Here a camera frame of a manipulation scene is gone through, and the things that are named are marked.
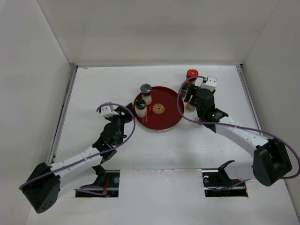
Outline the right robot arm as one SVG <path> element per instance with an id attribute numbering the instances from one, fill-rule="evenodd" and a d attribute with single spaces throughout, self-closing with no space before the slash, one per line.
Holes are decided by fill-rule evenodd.
<path id="1" fill-rule="evenodd" d="M 222 185 L 229 185 L 234 178 L 256 179 L 264 186 L 271 186 L 292 170 L 285 144 L 278 138 L 258 135 L 258 130 L 239 126 L 227 113 L 215 106 L 214 92 L 192 85 L 188 88 L 186 103 L 196 108 L 198 124 L 231 140 L 252 158 L 252 165 L 235 166 L 217 174 Z"/>

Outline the red lid chili sauce jar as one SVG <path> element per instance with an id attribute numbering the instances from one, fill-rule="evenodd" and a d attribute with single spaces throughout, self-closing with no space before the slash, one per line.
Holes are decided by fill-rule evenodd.
<path id="1" fill-rule="evenodd" d="M 187 71 L 186 79 L 187 79 L 188 86 L 195 84 L 198 75 L 199 75 L 199 72 L 196 69 L 191 68 Z"/>

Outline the clear cap salt grinder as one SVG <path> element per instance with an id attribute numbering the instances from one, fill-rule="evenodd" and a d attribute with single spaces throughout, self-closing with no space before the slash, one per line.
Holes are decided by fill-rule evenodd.
<path id="1" fill-rule="evenodd" d="M 150 105 L 152 102 L 152 98 L 151 98 L 152 86 L 148 83 L 144 83 L 140 86 L 140 91 L 142 94 L 142 99 L 145 101 L 146 105 Z"/>

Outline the pink lid spice jar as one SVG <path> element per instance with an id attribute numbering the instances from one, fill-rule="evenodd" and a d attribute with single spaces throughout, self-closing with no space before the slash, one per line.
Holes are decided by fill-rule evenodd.
<path id="1" fill-rule="evenodd" d="M 194 112 L 196 110 L 195 106 L 191 105 L 190 103 L 186 104 L 186 109 L 190 112 Z"/>

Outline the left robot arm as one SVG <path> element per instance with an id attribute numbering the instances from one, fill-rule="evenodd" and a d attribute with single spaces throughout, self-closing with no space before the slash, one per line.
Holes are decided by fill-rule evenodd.
<path id="1" fill-rule="evenodd" d="M 113 103 L 107 102 L 97 108 L 97 112 L 109 122 L 94 144 L 67 160 L 51 165 L 38 164 L 19 187 L 36 213 L 47 211 L 69 191 L 90 194 L 89 185 L 100 187 L 104 184 L 106 171 L 101 165 L 129 140 L 131 136 L 124 134 L 125 124 L 135 121 L 132 103 L 116 106 L 114 108 Z"/>

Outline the small black cap spice bottle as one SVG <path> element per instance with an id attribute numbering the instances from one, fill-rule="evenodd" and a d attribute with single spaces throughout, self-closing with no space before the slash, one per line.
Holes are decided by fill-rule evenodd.
<path id="1" fill-rule="evenodd" d="M 181 91 L 180 91 L 180 97 L 181 97 L 181 98 L 185 98 L 186 93 L 187 93 L 187 91 L 188 91 L 188 87 L 189 87 L 189 85 L 188 85 L 187 83 L 185 83 L 185 84 L 183 85 L 183 87 L 181 88 Z"/>

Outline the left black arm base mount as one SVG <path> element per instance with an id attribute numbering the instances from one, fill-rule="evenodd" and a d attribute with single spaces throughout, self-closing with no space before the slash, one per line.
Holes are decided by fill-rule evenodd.
<path id="1" fill-rule="evenodd" d="M 105 170 L 101 165 L 94 166 L 97 178 L 89 188 L 91 192 L 101 193 L 99 197 L 118 197 L 120 184 L 120 170 Z"/>

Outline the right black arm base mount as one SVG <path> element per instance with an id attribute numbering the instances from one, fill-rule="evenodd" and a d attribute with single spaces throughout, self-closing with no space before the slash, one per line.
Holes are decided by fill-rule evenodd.
<path id="1" fill-rule="evenodd" d="M 218 168 L 203 169 L 202 180 L 206 197 L 248 197 L 245 182 L 241 179 L 230 179 L 225 168 L 234 162 L 230 160 Z"/>

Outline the black knob cap salt bottle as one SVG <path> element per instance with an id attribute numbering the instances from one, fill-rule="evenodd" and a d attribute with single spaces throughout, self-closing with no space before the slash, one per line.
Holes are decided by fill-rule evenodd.
<path id="1" fill-rule="evenodd" d="M 139 118 L 144 118 L 147 115 L 147 105 L 142 98 L 138 98 L 134 104 L 135 114 Z"/>

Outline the red round tray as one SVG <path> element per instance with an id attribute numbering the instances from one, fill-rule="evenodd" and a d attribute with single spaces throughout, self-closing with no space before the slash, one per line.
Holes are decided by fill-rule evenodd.
<path id="1" fill-rule="evenodd" d="M 152 102 L 147 106 L 145 117 L 136 117 L 136 120 L 144 127 L 151 130 L 168 130 L 176 126 L 185 110 L 182 98 L 174 90 L 154 86 L 151 92 Z"/>

